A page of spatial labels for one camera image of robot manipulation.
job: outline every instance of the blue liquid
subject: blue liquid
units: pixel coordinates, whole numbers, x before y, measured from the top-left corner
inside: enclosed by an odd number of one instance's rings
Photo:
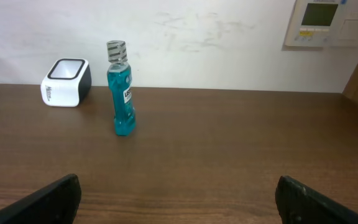
[[[135,108],[132,104],[131,66],[128,63],[115,63],[109,67],[107,78],[114,100],[114,126],[116,134],[127,136],[135,128]]]

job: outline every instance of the blue mouthwash bottle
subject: blue mouthwash bottle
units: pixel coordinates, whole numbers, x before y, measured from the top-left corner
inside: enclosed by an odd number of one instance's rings
[[[127,136],[135,128],[135,108],[132,104],[131,93],[131,66],[127,62],[127,49],[124,41],[109,41],[107,48],[109,62],[111,62],[107,79],[116,112],[114,126],[117,135]]]

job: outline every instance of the digital display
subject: digital display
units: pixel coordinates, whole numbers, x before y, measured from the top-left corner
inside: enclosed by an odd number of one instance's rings
[[[330,26],[333,22],[337,4],[309,3],[303,17],[303,26]]]

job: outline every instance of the yellow label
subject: yellow label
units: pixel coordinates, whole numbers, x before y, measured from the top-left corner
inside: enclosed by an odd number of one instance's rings
[[[302,37],[311,37],[313,35],[313,32],[301,31],[301,32],[299,32],[299,35],[302,36]]]

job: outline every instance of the bottle cap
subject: bottle cap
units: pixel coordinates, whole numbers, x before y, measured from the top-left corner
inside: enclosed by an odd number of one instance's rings
[[[109,62],[128,61],[125,41],[112,40],[107,42],[107,52],[109,55]]]

